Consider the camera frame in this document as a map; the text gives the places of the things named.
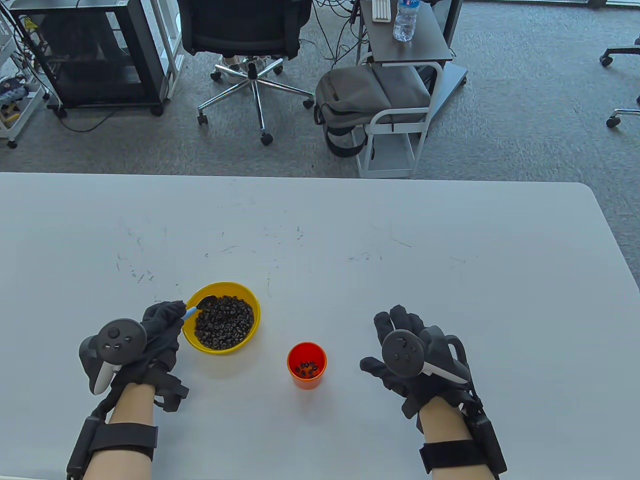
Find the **person's left hand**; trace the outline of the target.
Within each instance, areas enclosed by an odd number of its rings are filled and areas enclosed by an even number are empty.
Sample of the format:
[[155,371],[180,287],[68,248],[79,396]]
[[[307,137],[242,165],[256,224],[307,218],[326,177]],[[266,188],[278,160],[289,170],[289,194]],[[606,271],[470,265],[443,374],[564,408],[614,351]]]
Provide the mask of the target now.
[[167,390],[178,382],[170,372],[176,365],[185,314],[186,304],[180,300],[158,302],[146,309],[141,322],[147,337],[142,353],[121,367],[110,382],[112,389],[137,384]]

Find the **person's right hand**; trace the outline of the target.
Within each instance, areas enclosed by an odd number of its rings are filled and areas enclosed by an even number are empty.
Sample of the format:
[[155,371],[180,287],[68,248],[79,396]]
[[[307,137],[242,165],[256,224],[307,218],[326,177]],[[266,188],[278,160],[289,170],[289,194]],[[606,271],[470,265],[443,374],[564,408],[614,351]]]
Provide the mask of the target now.
[[426,327],[415,313],[396,305],[374,317],[382,359],[362,358],[359,368],[404,398],[402,413],[411,419],[436,397],[451,407],[476,403],[464,350],[454,335]]

